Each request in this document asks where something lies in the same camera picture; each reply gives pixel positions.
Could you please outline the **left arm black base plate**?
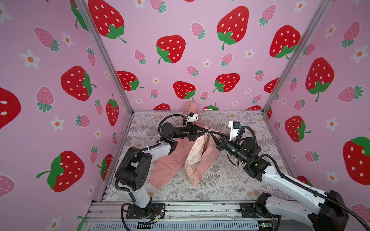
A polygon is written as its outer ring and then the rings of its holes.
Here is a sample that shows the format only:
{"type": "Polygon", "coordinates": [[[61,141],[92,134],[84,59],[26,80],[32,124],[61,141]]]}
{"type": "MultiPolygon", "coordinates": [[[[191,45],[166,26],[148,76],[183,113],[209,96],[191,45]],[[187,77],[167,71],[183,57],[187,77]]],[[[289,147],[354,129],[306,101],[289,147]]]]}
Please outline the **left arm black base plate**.
{"type": "Polygon", "coordinates": [[[159,216],[159,219],[162,219],[165,216],[165,209],[166,204],[154,203],[148,205],[147,208],[129,205],[124,212],[126,213],[126,219],[154,219],[157,216],[159,216]]]}

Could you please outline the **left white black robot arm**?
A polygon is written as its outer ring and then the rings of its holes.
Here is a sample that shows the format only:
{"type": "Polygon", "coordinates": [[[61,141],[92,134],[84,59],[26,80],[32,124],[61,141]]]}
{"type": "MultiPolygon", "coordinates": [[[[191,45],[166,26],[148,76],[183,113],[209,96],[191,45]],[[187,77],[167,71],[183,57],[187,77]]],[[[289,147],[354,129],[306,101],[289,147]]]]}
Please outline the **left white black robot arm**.
{"type": "Polygon", "coordinates": [[[193,122],[185,122],[182,127],[161,122],[158,127],[161,137],[156,144],[142,149],[131,147],[127,150],[116,170],[114,188],[127,192],[136,208],[149,211],[152,207],[152,198],[146,191],[145,182],[151,162],[173,153],[178,144],[177,138],[195,141],[208,132],[208,129],[193,122]]]}

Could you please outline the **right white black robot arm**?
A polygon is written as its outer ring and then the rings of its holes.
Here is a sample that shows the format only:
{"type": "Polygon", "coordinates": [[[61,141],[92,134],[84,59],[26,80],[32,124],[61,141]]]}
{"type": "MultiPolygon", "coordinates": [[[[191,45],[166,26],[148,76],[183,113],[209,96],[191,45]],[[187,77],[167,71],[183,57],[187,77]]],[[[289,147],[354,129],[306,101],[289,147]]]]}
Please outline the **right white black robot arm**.
{"type": "Polygon", "coordinates": [[[252,178],[274,186],[297,200],[296,203],[278,200],[268,193],[261,194],[255,203],[259,216],[268,212],[304,223],[315,231],[343,231],[349,217],[353,216],[364,228],[370,226],[354,211],[347,208],[341,195],[333,190],[325,192],[283,174],[276,160],[268,155],[259,155],[256,136],[241,138],[244,130],[237,131],[236,138],[211,131],[216,148],[227,151],[244,164],[244,171],[252,178]]]}

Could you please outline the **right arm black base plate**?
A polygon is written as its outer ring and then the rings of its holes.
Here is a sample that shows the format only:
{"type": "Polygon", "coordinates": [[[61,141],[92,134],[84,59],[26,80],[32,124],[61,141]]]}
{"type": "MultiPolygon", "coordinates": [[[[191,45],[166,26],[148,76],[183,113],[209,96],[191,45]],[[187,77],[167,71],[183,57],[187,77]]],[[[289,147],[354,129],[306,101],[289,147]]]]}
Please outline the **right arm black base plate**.
{"type": "Polygon", "coordinates": [[[238,212],[243,218],[278,218],[279,215],[270,213],[264,205],[252,202],[240,203],[238,212]]]}

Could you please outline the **pink hooded zip jacket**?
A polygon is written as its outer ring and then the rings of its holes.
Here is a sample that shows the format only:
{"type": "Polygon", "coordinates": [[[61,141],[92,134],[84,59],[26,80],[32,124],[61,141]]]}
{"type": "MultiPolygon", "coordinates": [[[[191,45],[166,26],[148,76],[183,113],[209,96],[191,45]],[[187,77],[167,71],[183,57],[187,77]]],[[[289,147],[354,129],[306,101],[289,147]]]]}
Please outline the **pink hooded zip jacket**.
{"type": "Polygon", "coordinates": [[[198,186],[220,155],[209,133],[195,141],[189,141],[187,138],[176,141],[178,145],[174,152],[159,158],[152,169],[149,183],[158,189],[164,187],[181,168],[185,169],[189,182],[198,186]]]}

